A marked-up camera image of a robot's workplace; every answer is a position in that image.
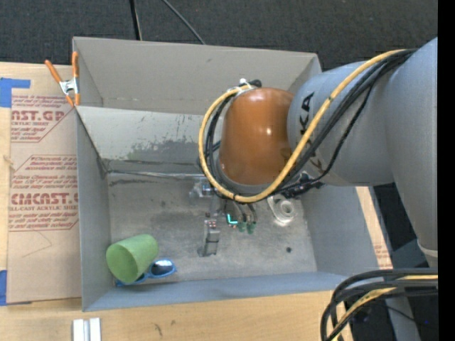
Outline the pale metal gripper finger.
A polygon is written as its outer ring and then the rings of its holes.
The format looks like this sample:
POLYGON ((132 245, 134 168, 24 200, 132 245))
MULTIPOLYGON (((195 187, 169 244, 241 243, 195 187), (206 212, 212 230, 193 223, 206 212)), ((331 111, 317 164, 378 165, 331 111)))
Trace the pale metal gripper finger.
POLYGON ((208 180, 199 179, 194 182, 189 192, 189 197, 191 199, 210 198, 214 196, 214 193, 214 189, 208 180))
POLYGON ((198 248, 199 257, 216 255, 220 241, 220 229, 216 220, 204 221, 203 244, 198 248))

